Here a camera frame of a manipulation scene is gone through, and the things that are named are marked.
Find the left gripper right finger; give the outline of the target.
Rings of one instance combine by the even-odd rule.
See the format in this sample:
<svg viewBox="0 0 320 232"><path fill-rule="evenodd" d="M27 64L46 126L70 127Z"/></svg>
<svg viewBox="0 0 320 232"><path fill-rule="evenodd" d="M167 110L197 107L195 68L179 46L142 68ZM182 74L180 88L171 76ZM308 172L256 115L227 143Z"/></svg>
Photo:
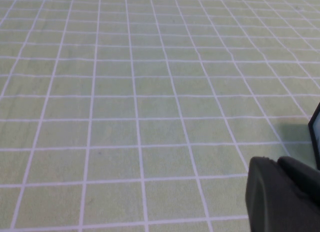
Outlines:
<svg viewBox="0 0 320 232"><path fill-rule="evenodd" d="M320 204L320 171L289 156L277 160L294 184L316 204Z"/></svg>

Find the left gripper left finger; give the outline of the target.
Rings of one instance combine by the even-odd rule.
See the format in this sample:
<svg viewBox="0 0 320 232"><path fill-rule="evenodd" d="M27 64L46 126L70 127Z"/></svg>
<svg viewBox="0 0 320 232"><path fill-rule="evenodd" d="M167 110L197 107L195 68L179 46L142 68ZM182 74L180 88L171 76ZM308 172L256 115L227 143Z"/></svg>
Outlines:
<svg viewBox="0 0 320 232"><path fill-rule="evenodd" d="M255 156L249 162L245 204L252 232L320 230L320 205L268 157Z"/></svg>

